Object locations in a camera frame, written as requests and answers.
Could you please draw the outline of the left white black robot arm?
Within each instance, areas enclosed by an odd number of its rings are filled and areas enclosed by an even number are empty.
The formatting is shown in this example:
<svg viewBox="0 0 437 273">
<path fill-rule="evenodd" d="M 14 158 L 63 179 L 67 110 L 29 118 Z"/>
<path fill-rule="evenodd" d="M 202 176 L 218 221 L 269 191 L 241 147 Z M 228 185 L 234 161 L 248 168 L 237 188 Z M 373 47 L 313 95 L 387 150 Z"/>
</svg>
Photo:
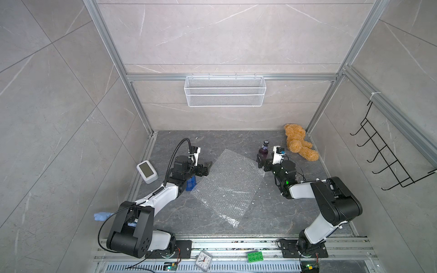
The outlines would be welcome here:
<svg viewBox="0 0 437 273">
<path fill-rule="evenodd" d="M 190 179 L 208 176 L 211 166 L 212 162 L 200 164 L 194 163 L 188 156 L 176 157 L 170 177 L 157 190 L 135 202 L 125 201 L 119 206 L 107 237 L 107 250 L 136 258 L 152 252 L 162 256 L 174 255 L 175 235 L 156 229 L 154 217 L 187 189 Z"/>
</svg>

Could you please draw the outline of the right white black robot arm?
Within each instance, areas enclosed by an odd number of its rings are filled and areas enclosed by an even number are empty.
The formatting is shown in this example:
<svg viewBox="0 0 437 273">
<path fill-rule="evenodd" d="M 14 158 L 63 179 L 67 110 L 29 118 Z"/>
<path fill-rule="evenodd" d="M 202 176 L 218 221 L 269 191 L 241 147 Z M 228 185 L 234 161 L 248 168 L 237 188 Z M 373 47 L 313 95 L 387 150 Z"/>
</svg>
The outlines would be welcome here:
<svg viewBox="0 0 437 273">
<path fill-rule="evenodd" d="M 322 249 L 326 238 L 363 213 L 363 207 L 339 177 L 299 183 L 296 164 L 287 159 L 265 159 L 257 155 L 258 168 L 272 172 L 275 185 L 286 199 L 314 199 L 320 214 L 299 233 L 296 248 L 311 257 Z"/>
</svg>

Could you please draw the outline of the blue tape dispenser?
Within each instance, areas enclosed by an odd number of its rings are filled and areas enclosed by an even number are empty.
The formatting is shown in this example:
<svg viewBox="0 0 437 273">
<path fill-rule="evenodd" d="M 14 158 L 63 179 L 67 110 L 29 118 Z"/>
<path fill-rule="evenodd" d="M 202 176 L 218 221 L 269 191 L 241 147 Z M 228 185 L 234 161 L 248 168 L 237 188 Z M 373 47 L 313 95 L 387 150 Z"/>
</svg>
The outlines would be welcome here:
<svg viewBox="0 0 437 273">
<path fill-rule="evenodd" d="M 196 176 L 194 175 L 193 177 L 191 177 L 188 181 L 187 181 L 187 186 L 186 186 L 186 191 L 190 192 L 192 191 L 195 186 L 196 186 L 197 182 L 196 182 Z"/>
</svg>

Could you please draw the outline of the purple glass wine bottle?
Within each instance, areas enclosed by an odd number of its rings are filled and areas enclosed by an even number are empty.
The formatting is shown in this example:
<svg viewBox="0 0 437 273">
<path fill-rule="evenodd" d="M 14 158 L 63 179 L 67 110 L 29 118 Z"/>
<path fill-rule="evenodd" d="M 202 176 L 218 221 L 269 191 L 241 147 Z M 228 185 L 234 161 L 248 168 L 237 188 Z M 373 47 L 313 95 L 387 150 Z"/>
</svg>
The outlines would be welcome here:
<svg viewBox="0 0 437 273">
<path fill-rule="evenodd" d="M 266 159 L 269 152 L 268 152 L 268 146 L 269 146 L 269 141 L 268 140 L 264 140 L 262 147 L 258 150 L 258 157 L 260 159 Z"/>
</svg>

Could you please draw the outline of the clear bubble wrap sheet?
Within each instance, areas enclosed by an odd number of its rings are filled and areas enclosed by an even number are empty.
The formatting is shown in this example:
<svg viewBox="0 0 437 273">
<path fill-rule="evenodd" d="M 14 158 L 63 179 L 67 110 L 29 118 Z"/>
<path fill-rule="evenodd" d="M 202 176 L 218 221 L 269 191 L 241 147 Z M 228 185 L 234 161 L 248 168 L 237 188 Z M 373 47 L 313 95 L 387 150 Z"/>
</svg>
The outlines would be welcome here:
<svg viewBox="0 0 437 273">
<path fill-rule="evenodd" d="M 252 203 L 265 172 L 257 162 L 234 151 L 224 152 L 213 163 L 192 194 L 234 228 Z"/>
</svg>

